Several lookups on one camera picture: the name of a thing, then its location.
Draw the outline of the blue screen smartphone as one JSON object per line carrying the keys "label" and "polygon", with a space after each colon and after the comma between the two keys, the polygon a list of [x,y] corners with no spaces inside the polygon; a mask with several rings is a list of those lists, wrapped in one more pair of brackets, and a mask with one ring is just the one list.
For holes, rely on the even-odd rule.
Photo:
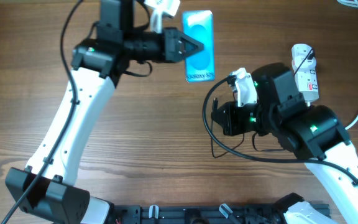
{"label": "blue screen smartphone", "polygon": [[186,51],[186,80],[189,83],[215,79],[213,13],[210,10],[185,11],[182,14],[183,32],[191,42]]}

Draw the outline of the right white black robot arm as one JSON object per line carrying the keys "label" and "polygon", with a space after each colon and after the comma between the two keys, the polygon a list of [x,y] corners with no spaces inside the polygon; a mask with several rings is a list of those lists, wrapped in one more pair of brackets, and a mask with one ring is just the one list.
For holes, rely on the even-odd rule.
{"label": "right white black robot arm", "polygon": [[358,223],[358,155],[350,135],[326,106],[309,106],[293,72],[272,63],[252,73],[240,68],[224,79],[236,93],[234,101],[213,105],[202,113],[226,136],[271,134],[292,163],[304,164],[320,181],[348,223]]}

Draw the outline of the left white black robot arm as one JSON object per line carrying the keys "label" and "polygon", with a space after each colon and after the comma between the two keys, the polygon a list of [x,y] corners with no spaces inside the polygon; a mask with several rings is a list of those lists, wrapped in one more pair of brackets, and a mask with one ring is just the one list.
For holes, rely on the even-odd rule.
{"label": "left white black robot arm", "polygon": [[201,42],[175,27],[179,1],[141,1],[147,22],[134,25],[134,1],[102,1],[100,18],[63,65],[68,86],[49,130],[23,169],[11,168],[5,184],[14,210],[54,223],[120,223],[112,202],[75,187],[83,151],[106,103],[129,64],[177,63],[202,51]]}

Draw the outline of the white power strip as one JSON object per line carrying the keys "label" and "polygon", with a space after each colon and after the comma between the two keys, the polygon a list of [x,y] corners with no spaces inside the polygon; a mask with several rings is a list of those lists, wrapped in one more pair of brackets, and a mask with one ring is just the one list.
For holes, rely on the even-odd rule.
{"label": "white power strip", "polygon": [[319,99],[314,48],[307,44],[295,44],[291,48],[291,54],[291,65],[298,91],[303,94],[309,106]]}

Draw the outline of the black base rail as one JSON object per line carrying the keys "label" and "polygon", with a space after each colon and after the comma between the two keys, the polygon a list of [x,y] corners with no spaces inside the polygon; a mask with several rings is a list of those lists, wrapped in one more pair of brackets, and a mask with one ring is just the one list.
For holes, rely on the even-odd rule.
{"label": "black base rail", "polygon": [[152,205],[116,205],[116,223],[122,224],[169,224],[192,223],[201,218],[208,223],[284,223],[284,216],[274,210],[272,204],[247,204],[231,206],[232,217],[226,218],[218,206],[160,207]]}

